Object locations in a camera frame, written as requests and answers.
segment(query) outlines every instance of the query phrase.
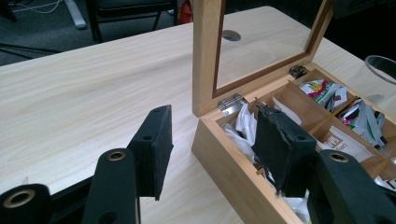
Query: fire extinguisher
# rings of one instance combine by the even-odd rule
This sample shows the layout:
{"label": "fire extinguisher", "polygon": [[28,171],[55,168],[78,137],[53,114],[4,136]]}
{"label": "fire extinguisher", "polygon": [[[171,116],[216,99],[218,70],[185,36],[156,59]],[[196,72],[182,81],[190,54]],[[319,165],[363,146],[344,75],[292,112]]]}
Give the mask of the fire extinguisher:
{"label": "fire extinguisher", "polygon": [[178,11],[177,24],[185,24],[192,22],[192,7],[190,0],[184,0],[180,4],[180,9]]}

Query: wooden table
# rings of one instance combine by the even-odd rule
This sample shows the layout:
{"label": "wooden table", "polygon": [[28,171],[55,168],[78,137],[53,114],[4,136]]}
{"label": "wooden table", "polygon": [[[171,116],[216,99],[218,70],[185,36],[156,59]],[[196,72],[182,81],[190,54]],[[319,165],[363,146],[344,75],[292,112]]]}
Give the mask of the wooden table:
{"label": "wooden table", "polygon": [[[242,223],[191,154],[191,55],[192,23],[0,67],[0,192],[27,179],[53,194],[91,176],[151,109],[172,105],[175,147],[142,222]],[[314,62],[346,84],[363,65],[327,40]]]}

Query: white cable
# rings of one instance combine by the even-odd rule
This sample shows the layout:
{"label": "white cable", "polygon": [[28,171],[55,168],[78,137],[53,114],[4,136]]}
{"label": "white cable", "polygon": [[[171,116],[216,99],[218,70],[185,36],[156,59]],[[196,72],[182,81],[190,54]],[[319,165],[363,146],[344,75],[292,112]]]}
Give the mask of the white cable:
{"label": "white cable", "polygon": [[59,6],[59,3],[62,2],[62,1],[63,0],[58,0],[56,3],[49,3],[49,4],[46,4],[46,5],[38,6],[38,7],[48,7],[48,6],[56,4],[55,7],[53,9],[51,9],[50,11],[38,11],[38,10],[35,10],[35,8],[38,8],[38,7],[28,7],[28,6],[24,5],[24,4],[12,4],[12,6],[25,7],[24,9],[14,10],[12,12],[32,10],[33,12],[36,12],[36,13],[48,14],[48,13],[53,12],[55,10],[55,8]]}

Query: wooden box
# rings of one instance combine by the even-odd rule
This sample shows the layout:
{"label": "wooden box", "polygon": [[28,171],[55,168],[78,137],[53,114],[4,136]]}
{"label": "wooden box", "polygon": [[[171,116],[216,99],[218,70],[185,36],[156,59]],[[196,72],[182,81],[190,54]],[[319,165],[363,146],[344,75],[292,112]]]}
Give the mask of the wooden box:
{"label": "wooden box", "polygon": [[[200,119],[192,152],[244,222],[301,223],[302,221],[281,197],[276,196],[275,188],[262,175],[257,174],[256,167],[222,130],[223,124],[236,119],[237,112],[223,112],[219,109],[219,105],[236,94],[242,96],[243,101],[248,103],[251,112],[256,110],[255,105],[260,102],[273,105],[272,97],[275,96],[300,117],[301,126],[317,139],[323,137],[331,126],[340,129],[374,155],[361,162],[371,178],[379,175],[383,179],[396,178],[396,166],[391,160],[396,155],[396,120],[388,115],[387,111],[373,105],[373,109],[386,115],[382,134],[388,143],[384,147],[385,153],[381,153],[335,116],[340,109],[330,113],[298,88],[300,83],[315,79],[326,79],[345,86],[339,79],[311,63],[332,17],[332,1],[323,0],[318,7],[318,15],[315,17],[312,29],[307,29],[270,7],[230,14],[225,16],[227,21],[223,19],[224,10],[225,1],[194,2],[192,106],[193,113]],[[267,17],[265,21],[257,21],[260,16]],[[264,37],[255,36],[255,32],[259,32],[260,29],[278,33],[264,32]],[[227,42],[222,39],[223,30],[228,30],[227,34],[237,31],[238,34],[233,34],[231,38],[237,40],[241,37],[241,40],[247,39],[247,41]],[[290,38],[280,44],[272,44],[273,42],[270,41],[285,35],[289,35]],[[301,36],[307,37],[306,42],[299,40]],[[259,44],[254,43],[258,38],[268,40],[266,47],[274,47],[280,49],[282,53],[286,52],[282,55],[283,58],[278,56],[281,55],[278,51],[272,52],[259,47]],[[294,49],[295,43],[299,43],[301,49]],[[261,56],[260,51],[266,51],[267,54]],[[237,61],[228,53],[239,53],[244,61]],[[244,70],[245,64],[247,66],[252,64],[250,71]],[[308,74],[295,79],[289,74],[289,70],[295,65],[303,65]],[[226,73],[229,76],[219,74],[220,70],[227,69]],[[238,69],[242,72],[234,74],[233,71]],[[359,97],[359,94],[350,88],[347,95],[348,102],[344,103],[342,108]]]}

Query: chair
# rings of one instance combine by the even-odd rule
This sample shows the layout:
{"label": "chair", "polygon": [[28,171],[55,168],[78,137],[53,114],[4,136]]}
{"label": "chair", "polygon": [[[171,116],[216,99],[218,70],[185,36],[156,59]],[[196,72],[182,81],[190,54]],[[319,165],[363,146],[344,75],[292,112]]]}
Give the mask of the chair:
{"label": "chair", "polygon": [[155,17],[155,30],[161,13],[173,9],[173,22],[177,25],[177,0],[85,0],[85,4],[93,41],[99,43],[103,42],[99,23]]}

